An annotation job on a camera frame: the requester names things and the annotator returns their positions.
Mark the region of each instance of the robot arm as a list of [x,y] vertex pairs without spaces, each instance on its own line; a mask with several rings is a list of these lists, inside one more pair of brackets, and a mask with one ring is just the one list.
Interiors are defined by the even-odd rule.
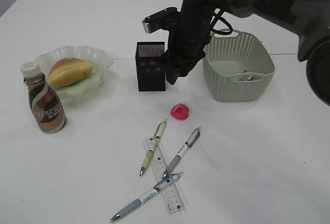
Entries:
[[146,32],[169,31],[163,60],[170,84],[185,77],[205,56],[203,48],[210,32],[217,32],[213,26],[218,20],[232,31],[221,17],[224,12],[240,18],[256,14],[297,34],[298,60],[307,60],[309,84],[330,105],[330,0],[183,0],[180,12],[168,8],[148,16],[143,21]]

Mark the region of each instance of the white wavy plate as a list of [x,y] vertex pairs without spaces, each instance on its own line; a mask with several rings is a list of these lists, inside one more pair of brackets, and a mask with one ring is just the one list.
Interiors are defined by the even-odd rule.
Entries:
[[54,64],[63,58],[80,58],[93,64],[94,69],[88,77],[62,88],[55,88],[59,97],[76,98],[96,89],[105,79],[107,69],[113,64],[111,58],[102,50],[91,46],[63,46],[38,56],[34,61],[40,65],[46,79]]

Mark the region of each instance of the table surface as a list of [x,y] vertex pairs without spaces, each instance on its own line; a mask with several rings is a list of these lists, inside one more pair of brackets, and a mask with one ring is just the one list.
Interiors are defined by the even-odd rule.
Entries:
[[[160,146],[167,161],[202,126],[176,168],[185,172],[177,186],[186,208],[169,215],[156,197],[120,223],[328,224],[330,108],[310,90],[296,55],[272,56],[276,73],[265,93],[239,103],[214,100],[202,62],[167,91],[141,93],[135,61],[115,60],[97,91],[63,100],[63,130],[40,132],[28,108],[23,62],[84,44],[116,59],[132,58],[136,41],[166,38],[165,32],[145,35],[141,18],[180,2],[18,0],[0,18],[1,224],[108,223],[155,184],[151,168],[138,176],[142,140],[164,118]],[[269,52],[296,50],[295,36],[263,19],[230,19],[262,39]],[[186,121],[169,114],[179,102],[191,110]]]

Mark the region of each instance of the pink heart-shaped object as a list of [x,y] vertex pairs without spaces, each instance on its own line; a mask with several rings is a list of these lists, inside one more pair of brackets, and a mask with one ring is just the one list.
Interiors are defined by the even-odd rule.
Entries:
[[177,104],[172,108],[171,115],[178,120],[186,120],[189,116],[189,108],[184,104]]

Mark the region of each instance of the white bottle cap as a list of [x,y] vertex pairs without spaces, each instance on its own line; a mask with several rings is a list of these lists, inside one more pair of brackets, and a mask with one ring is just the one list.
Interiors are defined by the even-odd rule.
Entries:
[[23,74],[23,77],[35,77],[38,76],[41,73],[41,69],[39,64],[35,62],[27,62],[22,64],[21,71]]

